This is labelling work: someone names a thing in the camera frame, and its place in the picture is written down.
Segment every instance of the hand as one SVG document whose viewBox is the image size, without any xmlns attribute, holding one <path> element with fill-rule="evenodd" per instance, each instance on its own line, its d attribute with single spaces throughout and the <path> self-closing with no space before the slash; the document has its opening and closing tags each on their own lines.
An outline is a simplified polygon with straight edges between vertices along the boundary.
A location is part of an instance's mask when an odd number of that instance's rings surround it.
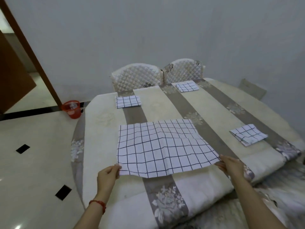
<svg viewBox="0 0 305 229">
<path fill-rule="evenodd" d="M 217 164 L 217 167 L 226 175 L 229 175 L 232 181 L 244 178 L 244 163 L 242 161 L 221 154 L 219 158 L 222 161 Z"/>
<path fill-rule="evenodd" d="M 116 179 L 119 176 L 119 170 L 122 167 L 118 164 L 109 166 L 98 173 L 97 176 L 97 194 L 94 200 L 103 201 L 105 204 L 108 202 L 110 194 Z"/>
</svg>

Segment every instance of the doorway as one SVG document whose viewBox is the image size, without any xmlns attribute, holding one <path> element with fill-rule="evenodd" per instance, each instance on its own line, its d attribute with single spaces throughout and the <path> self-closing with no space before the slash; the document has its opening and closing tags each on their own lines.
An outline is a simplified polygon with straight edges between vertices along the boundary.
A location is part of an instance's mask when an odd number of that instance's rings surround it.
<svg viewBox="0 0 305 229">
<path fill-rule="evenodd" d="M 0 114 L 61 106 L 4 0 L 0 0 Z"/>
</svg>

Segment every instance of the tile floor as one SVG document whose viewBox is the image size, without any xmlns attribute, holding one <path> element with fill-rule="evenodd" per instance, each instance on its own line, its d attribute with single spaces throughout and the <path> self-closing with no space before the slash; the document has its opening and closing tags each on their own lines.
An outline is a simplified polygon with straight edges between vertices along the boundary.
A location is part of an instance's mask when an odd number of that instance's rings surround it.
<svg viewBox="0 0 305 229">
<path fill-rule="evenodd" d="M 76 123 L 62 111 L 0 121 L 0 228 L 73 228 L 84 211 L 70 163 Z"/>
<path fill-rule="evenodd" d="M 27 93 L 21 100 L 19 100 L 13 107 L 11 107 L 5 113 L 57 106 L 55 100 L 53 99 L 51 93 L 47 89 L 47 86 L 44 84 L 40 75 L 35 72 L 30 73 L 30 76 L 33 78 L 37 86 L 33 88 L 29 93 Z"/>
</svg>

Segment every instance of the wooden door frame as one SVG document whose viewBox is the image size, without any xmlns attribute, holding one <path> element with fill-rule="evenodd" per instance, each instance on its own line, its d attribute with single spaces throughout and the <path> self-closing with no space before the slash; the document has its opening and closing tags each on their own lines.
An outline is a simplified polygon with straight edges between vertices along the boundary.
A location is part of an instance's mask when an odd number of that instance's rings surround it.
<svg viewBox="0 0 305 229">
<path fill-rule="evenodd" d="M 0 9 L 2 10 L 6 20 L 10 24 L 11 28 L 13 29 L 15 35 L 17 36 L 19 42 L 21 43 L 22 47 L 24 48 L 25 52 L 28 54 L 30 60 L 34 64 L 37 72 L 39 73 L 41 79 L 44 81 L 45 85 L 47 86 L 49 92 L 51 93 L 52 97 L 54 98 L 56 104 L 60 108 L 62 103 L 55 92 L 52 84 L 50 83 L 46 73 L 44 72 L 42 66 L 40 65 L 36 55 L 34 54 L 31 46 L 29 45 L 27 39 L 25 38 L 24 34 L 22 33 L 16 19 L 14 18 L 13 14 L 11 13 L 9 7 L 7 6 L 5 0 L 0 0 Z"/>
</svg>

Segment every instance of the red string bracelet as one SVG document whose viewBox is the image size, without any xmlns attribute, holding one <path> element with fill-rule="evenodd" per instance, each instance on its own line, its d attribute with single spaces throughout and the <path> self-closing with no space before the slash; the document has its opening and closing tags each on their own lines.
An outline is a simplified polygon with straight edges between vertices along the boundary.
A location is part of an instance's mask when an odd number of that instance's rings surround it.
<svg viewBox="0 0 305 229">
<path fill-rule="evenodd" d="M 90 205 L 90 203 L 92 203 L 92 202 L 97 202 L 98 204 L 100 204 L 100 205 L 103 207 L 103 214 L 105 213 L 105 211 L 106 211 L 106 204 L 105 204 L 103 201 L 91 200 L 91 201 L 89 202 L 89 205 Z"/>
</svg>

